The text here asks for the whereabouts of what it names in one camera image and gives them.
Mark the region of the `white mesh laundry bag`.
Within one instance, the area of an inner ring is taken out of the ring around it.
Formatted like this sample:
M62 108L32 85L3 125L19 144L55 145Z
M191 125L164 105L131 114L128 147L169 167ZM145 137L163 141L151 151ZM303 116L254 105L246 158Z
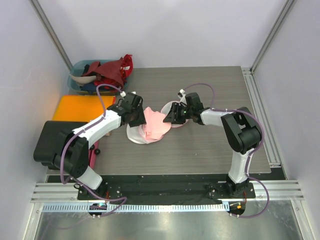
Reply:
M143 124L140 125L140 126L136 126L136 127L130 127L129 125L127 125L127 128L126 128L127 138L128 138L130 141L132 141L132 142L134 142L134 143L136 143L136 144L140 144L140 145L153 143L153 142L148 143L148 142L144 139L144 137L142 136L142 133L143 133L143 131L142 131L142 126L143 126ZM182 127L182 126L183 126L183 124L172 124L172 123L171 123L171 129L172 129L172 128L179 128L179 127Z

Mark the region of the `pink bra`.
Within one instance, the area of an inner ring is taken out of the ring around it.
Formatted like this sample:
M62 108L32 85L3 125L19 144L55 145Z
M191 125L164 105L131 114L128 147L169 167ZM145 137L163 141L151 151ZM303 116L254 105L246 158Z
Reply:
M144 110L144 117L146 124L142 126L142 136L147 143L160 141L172 127L171 123L163 122L165 114L153 111L150 107Z

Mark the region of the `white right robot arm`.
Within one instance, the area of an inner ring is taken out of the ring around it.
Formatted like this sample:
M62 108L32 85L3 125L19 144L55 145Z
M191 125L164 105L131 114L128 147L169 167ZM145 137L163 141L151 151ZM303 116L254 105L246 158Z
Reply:
M164 111L164 123L183 125L187 120L202 126L222 127L232 149L231 167L226 176L226 193L233 198L249 185L252 155L262 146L264 131L247 107L218 110L204 107L196 92L179 93L179 102L172 102Z

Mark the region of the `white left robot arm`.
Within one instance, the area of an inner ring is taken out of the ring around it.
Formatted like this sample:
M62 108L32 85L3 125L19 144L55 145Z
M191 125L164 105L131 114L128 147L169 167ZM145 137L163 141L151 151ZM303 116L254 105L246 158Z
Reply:
M138 127L146 123L143 98L133 92L123 95L117 103L103 109L101 116L72 130L64 144L59 169L61 182L67 173L89 188L89 194L100 200L107 192L102 177L89 166L89 148L107 133L128 124Z

